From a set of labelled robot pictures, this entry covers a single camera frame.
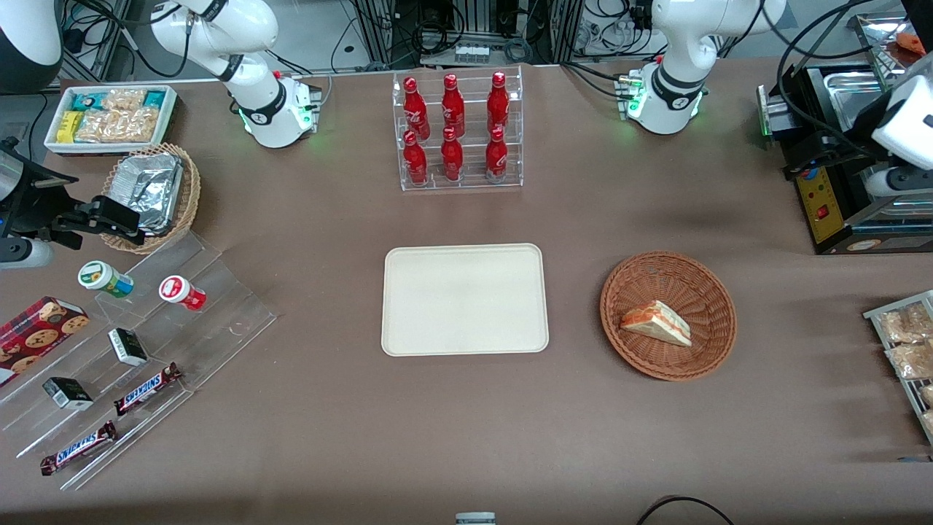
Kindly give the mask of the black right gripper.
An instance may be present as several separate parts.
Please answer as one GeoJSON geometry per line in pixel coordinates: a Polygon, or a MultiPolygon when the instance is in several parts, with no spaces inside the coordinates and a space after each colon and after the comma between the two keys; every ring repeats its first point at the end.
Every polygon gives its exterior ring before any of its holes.
{"type": "Polygon", "coordinates": [[[140,215],[104,195],[89,203],[74,200],[66,185],[79,177],[64,175],[35,163],[16,150],[17,142],[3,142],[2,237],[26,236],[80,250],[83,233],[111,235],[140,246],[144,233],[140,215]],[[71,220],[63,217],[72,213],[71,220]]]}

